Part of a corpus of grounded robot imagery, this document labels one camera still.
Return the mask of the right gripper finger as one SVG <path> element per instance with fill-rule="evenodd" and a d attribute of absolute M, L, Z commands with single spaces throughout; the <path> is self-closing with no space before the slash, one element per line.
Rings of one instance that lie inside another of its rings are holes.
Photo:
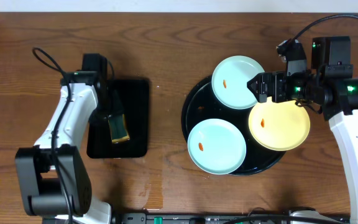
<path fill-rule="evenodd" d="M 257 91 L 255 94 L 255 98 L 259 103 L 266 103 L 267 102 L 268 94 L 266 91 Z"/>
<path fill-rule="evenodd" d="M 256 75 L 254 78 L 247 82 L 248 89 L 259 89 L 260 75 Z"/>

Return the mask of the light blue plate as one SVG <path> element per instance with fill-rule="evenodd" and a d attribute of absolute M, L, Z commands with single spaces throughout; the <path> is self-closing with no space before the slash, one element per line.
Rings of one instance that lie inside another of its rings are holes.
<path fill-rule="evenodd" d="M 236 55 L 224 59 L 214 69 L 211 85 L 216 98 L 225 106 L 244 110 L 257 103 L 255 96 L 247 88 L 247 82 L 264 72 L 254 59 Z"/>
<path fill-rule="evenodd" d="M 232 123 L 223 119 L 206 119 L 189 133 L 188 153 L 192 161 L 210 174 L 234 172 L 244 162 L 247 144 Z"/>

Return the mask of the yellow green sponge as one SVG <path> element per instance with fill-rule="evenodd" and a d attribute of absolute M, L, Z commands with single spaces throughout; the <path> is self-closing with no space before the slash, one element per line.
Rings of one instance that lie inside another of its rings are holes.
<path fill-rule="evenodd" d="M 111 141 L 113 144 L 130 140 L 124 114 L 110 116 L 108 118 L 108 124 L 110 129 Z"/>

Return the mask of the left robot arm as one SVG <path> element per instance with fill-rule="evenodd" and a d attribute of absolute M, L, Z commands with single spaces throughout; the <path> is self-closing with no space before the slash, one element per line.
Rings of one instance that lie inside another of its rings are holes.
<path fill-rule="evenodd" d="M 60 101 L 32 147 L 15 164 L 26 214 L 52 223 L 111 223 L 112 208 L 93 196 L 80 146 L 90 117 L 108 107 L 107 73 L 77 71 L 61 80 Z"/>

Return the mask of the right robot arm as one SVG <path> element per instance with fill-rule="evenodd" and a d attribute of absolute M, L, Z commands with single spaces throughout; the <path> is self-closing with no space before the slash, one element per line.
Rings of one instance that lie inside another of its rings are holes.
<path fill-rule="evenodd" d="M 311 66 L 299 42 L 277 47 L 287 67 L 283 72 L 259 73 L 247 87 L 259 103 L 295 101 L 319 105 L 339 146 L 351 200 L 351 223 L 358 223 L 358 78 L 353 78 L 349 37 L 316 37 Z"/>

